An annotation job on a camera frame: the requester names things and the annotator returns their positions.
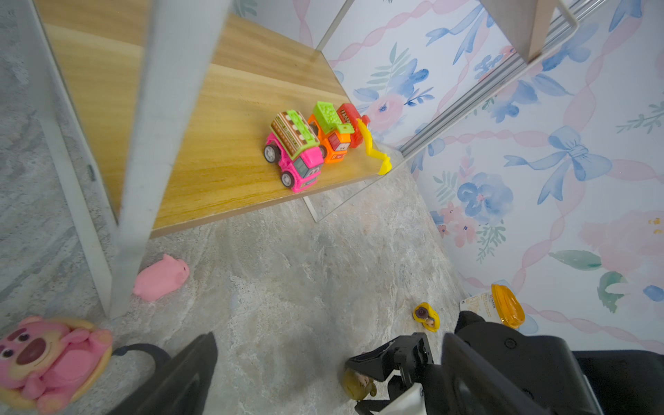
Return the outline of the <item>red yellow toy excavator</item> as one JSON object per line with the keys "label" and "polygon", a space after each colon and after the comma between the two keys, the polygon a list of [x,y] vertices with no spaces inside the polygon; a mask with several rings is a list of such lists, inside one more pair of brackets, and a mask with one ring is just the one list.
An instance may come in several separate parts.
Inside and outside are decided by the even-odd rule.
{"label": "red yellow toy excavator", "polygon": [[356,107],[350,103],[340,105],[337,114],[344,123],[351,124],[354,129],[354,132],[350,134],[350,147],[357,149],[364,145],[364,151],[368,157],[381,161],[379,175],[385,176],[389,173],[393,168],[391,158],[375,147],[372,133],[368,129],[369,117],[361,116]]}

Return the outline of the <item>green orange toy truck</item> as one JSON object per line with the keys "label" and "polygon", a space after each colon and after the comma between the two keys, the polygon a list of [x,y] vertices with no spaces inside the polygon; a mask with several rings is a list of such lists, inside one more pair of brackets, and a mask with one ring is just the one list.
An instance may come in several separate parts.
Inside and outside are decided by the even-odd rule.
{"label": "green orange toy truck", "polygon": [[311,130],[319,140],[325,164],[341,162],[351,145],[354,127],[343,122],[332,103],[318,101],[308,119]]}

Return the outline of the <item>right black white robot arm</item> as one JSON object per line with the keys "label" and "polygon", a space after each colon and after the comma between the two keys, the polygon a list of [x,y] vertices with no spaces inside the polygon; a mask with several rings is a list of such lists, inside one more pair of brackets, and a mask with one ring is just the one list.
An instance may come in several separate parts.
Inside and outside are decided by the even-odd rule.
{"label": "right black white robot arm", "polygon": [[663,357],[573,351],[463,311],[433,358],[423,333],[346,362],[342,385],[359,414],[660,414]]}

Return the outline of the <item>olive hair doll head toy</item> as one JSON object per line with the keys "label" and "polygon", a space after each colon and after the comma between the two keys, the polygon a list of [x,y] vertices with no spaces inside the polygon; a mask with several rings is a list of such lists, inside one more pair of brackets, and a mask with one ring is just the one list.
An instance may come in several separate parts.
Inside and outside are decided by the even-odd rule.
{"label": "olive hair doll head toy", "polygon": [[368,396],[375,397],[377,394],[375,381],[351,368],[346,368],[344,371],[342,388],[349,399],[354,401],[362,401]]}

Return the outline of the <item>pink toy car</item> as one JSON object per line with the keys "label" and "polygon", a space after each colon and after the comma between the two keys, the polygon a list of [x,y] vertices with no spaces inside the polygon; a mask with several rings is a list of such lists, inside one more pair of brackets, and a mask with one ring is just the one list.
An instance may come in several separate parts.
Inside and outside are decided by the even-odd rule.
{"label": "pink toy car", "polygon": [[281,183],[294,193],[315,185],[322,173],[323,154],[303,115],[295,110],[279,112],[270,127],[263,155],[280,168]]}

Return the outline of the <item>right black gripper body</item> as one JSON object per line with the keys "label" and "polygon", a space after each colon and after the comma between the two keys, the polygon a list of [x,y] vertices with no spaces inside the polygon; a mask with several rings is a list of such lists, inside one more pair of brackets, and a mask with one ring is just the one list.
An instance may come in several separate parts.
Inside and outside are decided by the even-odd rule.
{"label": "right black gripper body", "polygon": [[[455,333],[513,382],[546,414],[600,414],[592,387],[566,343],[556,337],[528,337],[473,313],[460,316]],[[450,414],[444,397],[441,357],[426,367],[419,382],[405,384],[394,370],[394,413]]]}

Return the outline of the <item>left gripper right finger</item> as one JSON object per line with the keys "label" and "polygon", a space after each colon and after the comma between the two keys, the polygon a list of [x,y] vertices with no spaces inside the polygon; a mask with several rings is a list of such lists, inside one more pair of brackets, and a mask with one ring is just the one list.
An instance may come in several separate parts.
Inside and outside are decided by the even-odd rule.
{"label": "left gripper right finger", "polygon": [[444,335],[441,366],[450,414],[547,413],[457,335]]}

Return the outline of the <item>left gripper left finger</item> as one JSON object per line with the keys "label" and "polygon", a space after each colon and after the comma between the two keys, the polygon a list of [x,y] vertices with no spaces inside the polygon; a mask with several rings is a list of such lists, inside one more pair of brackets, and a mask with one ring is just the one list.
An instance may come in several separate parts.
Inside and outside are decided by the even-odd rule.
{"label": "left gripper left finger", "polygon": [[214,334],[199,335],[111,413],[202,414],[217,360]]}

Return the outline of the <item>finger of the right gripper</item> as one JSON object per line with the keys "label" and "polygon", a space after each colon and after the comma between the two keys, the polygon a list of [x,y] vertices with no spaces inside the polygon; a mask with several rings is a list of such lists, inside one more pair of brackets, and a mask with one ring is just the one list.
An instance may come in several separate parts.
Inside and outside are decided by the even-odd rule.
{"label": "finger of the right gripper", "polygon": [[400,335],[377,349],[346,361],[346,367],[373,380],[384,382],[398,370],[405,384],[419,382],[433,357],[425,333]]}
{"label": "finger of the right gripper", "polygon": [[378,414],[381,411],[385,410],[388,406],[392,404],[391,400],[381,399],[381,400],[362,400],[358,401],[354,406],[354,410],[359,415],[374,415]]}

